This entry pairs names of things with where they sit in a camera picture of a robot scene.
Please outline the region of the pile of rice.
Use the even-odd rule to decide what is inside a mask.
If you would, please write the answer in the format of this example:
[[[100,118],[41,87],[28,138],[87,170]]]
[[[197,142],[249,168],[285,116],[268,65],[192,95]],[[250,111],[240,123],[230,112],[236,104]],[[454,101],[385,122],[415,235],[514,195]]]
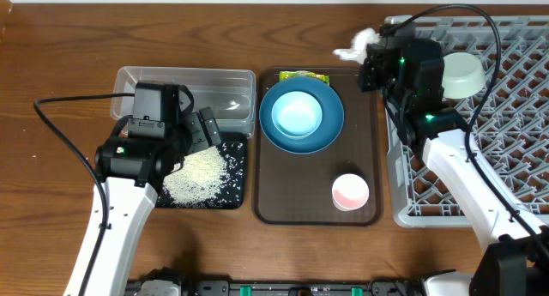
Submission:
[[[183,167],[164,178],[164,190],[177,206],[192,206],[215,198],[230,178],[218,148],[191,154]]]

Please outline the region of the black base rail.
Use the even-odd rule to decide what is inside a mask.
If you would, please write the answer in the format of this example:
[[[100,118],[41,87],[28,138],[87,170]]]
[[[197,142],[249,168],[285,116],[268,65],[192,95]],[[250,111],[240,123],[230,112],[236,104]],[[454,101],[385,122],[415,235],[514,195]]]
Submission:
[[[130,280],[125,296],[420,296],[417,281],[376,279],[369,282],[232,281],[227,276],[190,279],[173,269],[154,269]]]

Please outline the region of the pink and white cup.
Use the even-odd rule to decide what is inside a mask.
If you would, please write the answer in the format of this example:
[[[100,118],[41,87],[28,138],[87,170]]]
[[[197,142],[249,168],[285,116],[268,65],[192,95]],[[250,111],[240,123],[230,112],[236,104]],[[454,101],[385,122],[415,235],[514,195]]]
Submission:
[[[353,211],[365,206],[370,198],[370,189],[357,174],[340,175],[331,187],[332,201],[340,211]]]

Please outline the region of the green snack wrapper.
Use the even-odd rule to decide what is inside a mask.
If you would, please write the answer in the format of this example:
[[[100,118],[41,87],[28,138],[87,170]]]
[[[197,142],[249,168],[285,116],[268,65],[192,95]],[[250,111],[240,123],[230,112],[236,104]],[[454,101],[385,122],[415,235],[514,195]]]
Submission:
[[[306,71],[306,70],[281,71],[279,73],[279,81],[280,82],[288,80],[288,79],[292,79],[292,78],[297,78],[297,77],[312,78],[312,79],[319,80],[319,81],[329,85],[329,76],[323,75],[323,74],[318,74],[318,73],[311,72],[311,71]]]

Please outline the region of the dark blue plate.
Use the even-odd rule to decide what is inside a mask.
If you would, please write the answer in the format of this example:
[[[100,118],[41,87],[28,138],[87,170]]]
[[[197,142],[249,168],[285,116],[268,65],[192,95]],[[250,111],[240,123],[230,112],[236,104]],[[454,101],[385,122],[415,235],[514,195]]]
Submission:
[[[323,119],[319,128],[303,139],[283,136],[274,126],[271,111],[283,94],[300,91],[313,95],[320,103]],[[276,147],[292,154],[312,154],[329,146],[340,134],[344,124],[344,108],[336,91],[329,85],[307,77],[297,77],[276,83],[263,97],[259,120],[265,136]]]

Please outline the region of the mint green bowl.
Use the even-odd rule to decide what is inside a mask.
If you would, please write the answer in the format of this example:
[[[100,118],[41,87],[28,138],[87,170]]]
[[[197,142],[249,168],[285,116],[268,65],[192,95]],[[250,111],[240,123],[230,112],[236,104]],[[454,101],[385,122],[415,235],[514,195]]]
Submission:
[[[486,85],[486,73],[478,57],[455,52],[443,57],[443,96],[459,100],[479,93]]]

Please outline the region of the white tissue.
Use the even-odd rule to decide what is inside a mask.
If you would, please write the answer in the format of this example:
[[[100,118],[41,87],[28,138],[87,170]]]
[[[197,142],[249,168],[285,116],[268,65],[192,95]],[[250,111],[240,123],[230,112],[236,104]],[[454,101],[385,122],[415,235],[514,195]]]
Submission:
[[[348,49],[335,49],[333,54],[340,60],[363,63],[367,58],[366,47],[380,41],[380,35],[371,27],[355,34]]]

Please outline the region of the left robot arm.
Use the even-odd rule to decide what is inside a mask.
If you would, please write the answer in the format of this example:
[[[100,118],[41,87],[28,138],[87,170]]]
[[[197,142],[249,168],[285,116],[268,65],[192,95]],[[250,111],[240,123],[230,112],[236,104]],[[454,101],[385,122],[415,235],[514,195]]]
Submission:
[[[133,107],[95,154],[94,199],[67,295],[124,293],[142,229],[166,176],[186,156],[221,144],[211,108],[180,84],[138,82]]]

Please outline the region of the brown serving tray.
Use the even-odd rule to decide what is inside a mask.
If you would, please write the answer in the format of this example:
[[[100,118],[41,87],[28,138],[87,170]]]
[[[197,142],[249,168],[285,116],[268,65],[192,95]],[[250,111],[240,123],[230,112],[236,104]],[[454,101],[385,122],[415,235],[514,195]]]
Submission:
[[[279,82],[280,69],[265,71],[258,96]],[[383,214],[383,181],[377,125],[377,95],[361,92],[356,68],[319,68],[341,99],[344,124],[338,137],[312,154],[292,154],[276,147],[257,131],[256,217],[274,225],[367,227]],[[362,208],[340,211],[332,201],[331,187],[342,174],[365,180],[370,198]]]

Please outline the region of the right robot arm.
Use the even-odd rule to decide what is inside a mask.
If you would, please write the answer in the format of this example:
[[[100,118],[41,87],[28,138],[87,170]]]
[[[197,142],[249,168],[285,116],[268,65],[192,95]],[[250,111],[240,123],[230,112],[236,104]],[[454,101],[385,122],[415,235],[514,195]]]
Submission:
[[[415,25],[385,24],[355,37],[363,48],[359,85],[380,91],[402,144],[443,182],[468,218],[483,257],[476,271],[422,279],[425,295],[546,295],[548,227],[513,196],[447,99],[489,88],[473,54],[446,55],[440,43],[415,35]]]

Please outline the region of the light blue bowl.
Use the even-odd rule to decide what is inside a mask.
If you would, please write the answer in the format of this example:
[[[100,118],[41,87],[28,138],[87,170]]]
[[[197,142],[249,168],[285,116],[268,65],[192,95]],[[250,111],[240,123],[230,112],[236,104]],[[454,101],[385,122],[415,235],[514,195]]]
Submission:
[[[283,136],[298,140],[310,136],[319,128],[323,111],[313,95],[293,91],[283,94],[275,101],[271,118],[275,128]]]

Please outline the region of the grey dishwasher rack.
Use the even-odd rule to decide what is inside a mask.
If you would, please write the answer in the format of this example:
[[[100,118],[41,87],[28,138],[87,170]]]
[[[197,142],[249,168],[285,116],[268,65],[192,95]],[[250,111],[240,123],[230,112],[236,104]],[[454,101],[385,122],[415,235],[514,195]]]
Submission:
[[[474,137],[499,177],[543,221],[548,220],[548,18],[497,16],[502,38],[501,69],[488,101],[481,94],[449,100],[464,118],[480,115]],[[455,199],[401,144],[387,123],[391,208],[405,228],[466,227]]]

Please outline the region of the black rectangular tray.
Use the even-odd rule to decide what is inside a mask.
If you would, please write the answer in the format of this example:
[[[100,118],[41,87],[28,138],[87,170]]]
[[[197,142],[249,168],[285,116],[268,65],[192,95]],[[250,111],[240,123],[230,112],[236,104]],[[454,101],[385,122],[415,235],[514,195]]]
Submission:
[[[247,138],[242,134],[231,132],[224,132],[222,137],[223,143],[215,148],[218,148],[225,159],[230,178],[220,188],[220,193],[215,198],[192,206],[177,206],[164,190],[163,185],[156,202],[158,208],[236,209],[242,205],[247,173]],[[177,164],[176,171],[180,170],[183,164]]]

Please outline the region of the clear plastic bin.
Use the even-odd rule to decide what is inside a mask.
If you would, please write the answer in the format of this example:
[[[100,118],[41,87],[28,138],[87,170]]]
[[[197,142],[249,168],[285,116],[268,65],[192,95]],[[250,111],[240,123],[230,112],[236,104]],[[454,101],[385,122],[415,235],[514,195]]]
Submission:
[[[212,108],[222,132],[247,138],[255,133],[256,76],[250,70],[124,66],[113,92],[133,93],[140,81],[183,84],[193,94],[196,110]]]

